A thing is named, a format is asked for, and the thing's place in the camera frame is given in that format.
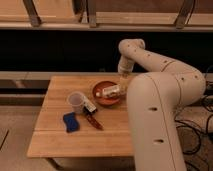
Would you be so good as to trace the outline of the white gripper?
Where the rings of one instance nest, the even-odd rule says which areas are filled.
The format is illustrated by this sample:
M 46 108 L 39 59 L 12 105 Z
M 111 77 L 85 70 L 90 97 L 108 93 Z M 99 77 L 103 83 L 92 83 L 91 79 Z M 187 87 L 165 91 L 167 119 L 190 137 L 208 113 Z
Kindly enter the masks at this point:
M 122 56 L 118 63 L 118 73 L 122 75 L 119 80 L 120 94 L 124 96 L 127 92 L 129 79 L 126 75 L 129 75 L 133 71 L 134 62 L 127 57 Z

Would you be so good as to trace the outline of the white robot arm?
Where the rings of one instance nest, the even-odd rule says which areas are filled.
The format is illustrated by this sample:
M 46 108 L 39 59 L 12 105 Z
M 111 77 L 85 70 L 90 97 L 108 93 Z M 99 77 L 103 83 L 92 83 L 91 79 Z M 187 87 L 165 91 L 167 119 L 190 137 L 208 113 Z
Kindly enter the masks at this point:
M 145 49 L 141 39 L 119 43 L 118 72 L 139 64 L 146 71 L 128 85 L 129 116 L 136 171 L 187 171 L 174 121 L 174 110 L 198 101 L 206 81 L 193 66 Z

